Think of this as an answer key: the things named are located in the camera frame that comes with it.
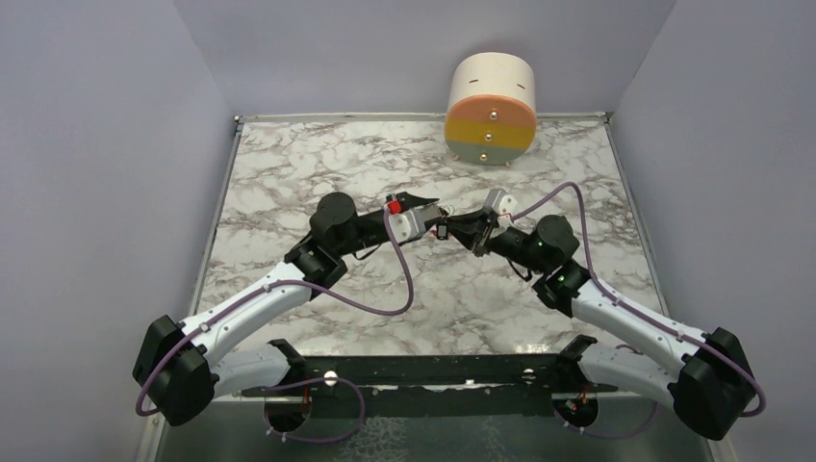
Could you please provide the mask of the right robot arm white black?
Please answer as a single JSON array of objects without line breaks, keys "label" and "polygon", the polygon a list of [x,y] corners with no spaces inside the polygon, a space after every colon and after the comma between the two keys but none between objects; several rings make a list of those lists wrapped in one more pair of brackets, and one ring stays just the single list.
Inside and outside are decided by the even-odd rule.
[{"label": "right robot arm white black", "polygon": [[689,429],[720,441],[746,416],[759,393],[738,339],[718,327],[705,332],[649,310],[613,290],[573,257],[579,242],[568,220],[548,215],[524,232],[498,226],[494,213],[445,218],[442,233],[474,255],[496,254],[525,278],[546,307],[588,322],[633,347],[594,341],[555,366],[557,383],[577,392],[590,382],[650,398],[672,409]]}]

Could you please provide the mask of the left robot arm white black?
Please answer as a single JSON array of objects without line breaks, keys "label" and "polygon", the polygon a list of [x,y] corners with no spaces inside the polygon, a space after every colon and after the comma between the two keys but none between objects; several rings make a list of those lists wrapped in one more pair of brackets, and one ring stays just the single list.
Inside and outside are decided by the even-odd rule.
[{"label": "left robot arm white black", "polygon": [[[132,372],[140,385],[137,415],[162,414],[169,424],[187,423],[226,382],[226,373],[216,366],[233,347],[319,295],[377,316],[407,312],[415,288],[401,247],[420,240],[446,217],[438,199],[408,192],[388,195],[379,210],[364,215],[344,192],[324,196],[309,218],[307,235],[260,280],[203,315],[181,321],[162,316],[150,323]],[[404,273],[408,296],[402,307],[374,308],[333,291],[347,272],[346,255],[382,244],[392,246]]]}]

